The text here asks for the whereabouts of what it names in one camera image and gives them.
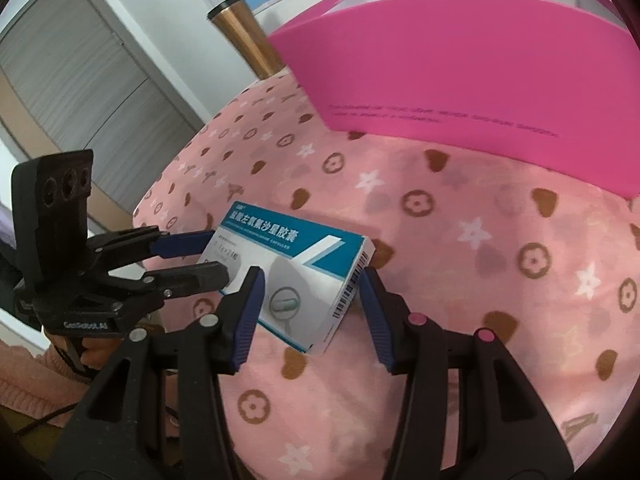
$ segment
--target door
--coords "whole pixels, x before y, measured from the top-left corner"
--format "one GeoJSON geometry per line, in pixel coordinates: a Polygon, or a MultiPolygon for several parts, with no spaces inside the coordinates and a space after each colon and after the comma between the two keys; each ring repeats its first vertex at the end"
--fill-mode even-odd
{"type": "Polygon", "coordinates": [[[57,148],[94,150],[94,187],[127,214],[195,134],[89,0],[32,1],[0,69],[57,148]]]}

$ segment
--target pink dot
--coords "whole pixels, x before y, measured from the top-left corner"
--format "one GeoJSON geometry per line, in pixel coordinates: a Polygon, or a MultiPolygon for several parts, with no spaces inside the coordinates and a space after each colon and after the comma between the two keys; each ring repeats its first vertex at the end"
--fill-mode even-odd
{"type": "Polygon", "coordinates": [[[495,340],[495,334],[488,328],[480,329],[478,331],[478,337],[480,341],[484,341],[485,343],[491,343],[495,340]]]}
{"type": "Polygon", "coordinates": [[[415,326],[422,326],[424,325],[428,318],[420,313],[420,312],[412,312],[411,314],[409,314],[409,316],[407,317],[409,323],[411,323],[412,325],[415,326]]]}

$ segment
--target screw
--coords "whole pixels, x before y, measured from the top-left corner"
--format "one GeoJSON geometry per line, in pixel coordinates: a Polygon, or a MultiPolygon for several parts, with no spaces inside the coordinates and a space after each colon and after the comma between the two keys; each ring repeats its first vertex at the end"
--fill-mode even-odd
{"type": "Polygon", "coordinates": [[[215,314],[205,314],[200,318],[200,325],[204,327],[216,326],[218,324],[218,316],[215,314]]]}
{"type": "Polygon", "coordinates": [[[134,343],[143,341],[145,337],[146,337],[146,330],[144,328],[134,328],[129,333],[129,339],[131,339],[134,343]]]}
{"type": "Polygon", "coordinates": [[[495,340],[495,334],[488,328],[481,328],[478,330],[478,338],[484,343],[491,343],[495,340]]]}
{"type": "Polygon", "coordinates": [[[414,326],[422,326],[428,321],[428,318],[421,312],[412,312],[411,314],[409,314],[409,317],[407,319],[409,323],[414,326]]]}

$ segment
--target blue and white medicine box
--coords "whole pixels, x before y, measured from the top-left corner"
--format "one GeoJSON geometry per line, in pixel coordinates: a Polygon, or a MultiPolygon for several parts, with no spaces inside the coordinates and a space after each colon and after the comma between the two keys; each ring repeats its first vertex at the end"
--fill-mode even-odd
{"type": "Polygon", "coordinates": [[[374,250],[367,237],[235,202],[200,261],[228,267],[224,294],[240,289],[249,267],[261,267],[266,290],[258,322],[296,350],[320,354],[374,250]]]}

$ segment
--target black lid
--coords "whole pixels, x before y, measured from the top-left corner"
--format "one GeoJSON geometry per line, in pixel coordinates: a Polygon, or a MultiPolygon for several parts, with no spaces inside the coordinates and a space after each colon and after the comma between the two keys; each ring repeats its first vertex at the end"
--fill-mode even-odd
{"type": "Polygon", "coordinates": [[[236,4],[236,3],[241,2],[241,1],[242,0],[225,0],[224,2],[222,2],[218,6],[213,7],[213,9],[211,9],[209,11],[209,13],[207,14],[207,19],[208,20],[212,20],[217,15],[219,15],[220,12],[225,10],[227,7],[231,7],[233,4],[236,4]]]}

